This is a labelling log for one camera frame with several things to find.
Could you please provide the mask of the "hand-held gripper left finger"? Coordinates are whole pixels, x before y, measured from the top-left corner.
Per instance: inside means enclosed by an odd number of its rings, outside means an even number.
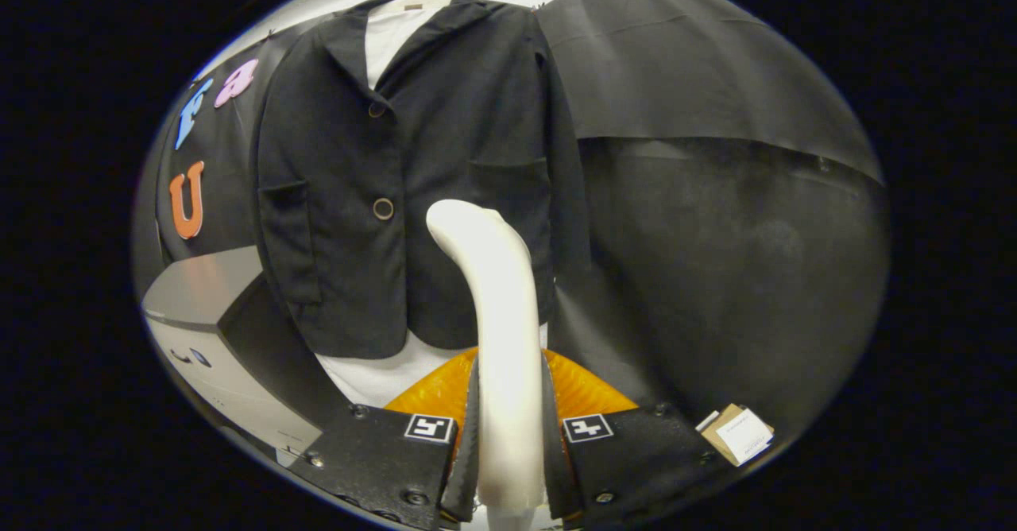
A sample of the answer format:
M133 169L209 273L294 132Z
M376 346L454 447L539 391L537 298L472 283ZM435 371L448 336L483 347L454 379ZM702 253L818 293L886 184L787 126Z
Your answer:
M291 463L294 476L347 509L419 530L472 521L478 484L476 349L384 408L348 405Z

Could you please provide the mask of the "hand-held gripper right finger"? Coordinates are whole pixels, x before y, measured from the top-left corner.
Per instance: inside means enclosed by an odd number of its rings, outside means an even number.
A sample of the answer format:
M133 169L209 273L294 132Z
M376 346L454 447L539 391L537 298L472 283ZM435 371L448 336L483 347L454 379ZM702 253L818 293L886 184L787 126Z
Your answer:
M564 528L629 529L727 483L733 467L674 405L640 407L563 355L543 356L546 494Z

